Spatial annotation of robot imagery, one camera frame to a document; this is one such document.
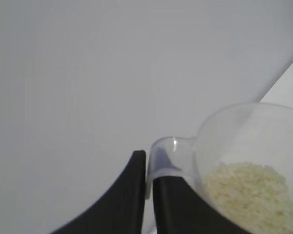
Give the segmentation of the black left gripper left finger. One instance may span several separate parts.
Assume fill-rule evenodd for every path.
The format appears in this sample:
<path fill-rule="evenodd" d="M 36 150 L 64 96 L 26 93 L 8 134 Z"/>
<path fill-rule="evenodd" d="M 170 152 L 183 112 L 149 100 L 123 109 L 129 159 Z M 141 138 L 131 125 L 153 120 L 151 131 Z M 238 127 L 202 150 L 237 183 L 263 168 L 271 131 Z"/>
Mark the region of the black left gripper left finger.
<path fill-rule="evenodd" d="M 142 232 L 146 153 L 134 151 L 115 182 L 91 207 L 55 234 L 140 234 Z"/>

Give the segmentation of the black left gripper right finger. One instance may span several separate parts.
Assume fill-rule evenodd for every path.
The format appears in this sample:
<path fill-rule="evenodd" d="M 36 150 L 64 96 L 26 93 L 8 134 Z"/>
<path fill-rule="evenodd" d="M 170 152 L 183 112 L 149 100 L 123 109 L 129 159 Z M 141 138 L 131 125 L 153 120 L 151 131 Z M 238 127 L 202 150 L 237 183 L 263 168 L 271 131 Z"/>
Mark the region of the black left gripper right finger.
<path fill-rule="evenodd" d="M 182 177 L 153 181 L 153 207 L 159 234 L 237 233 L 237 226 L 203 201 Z"/>

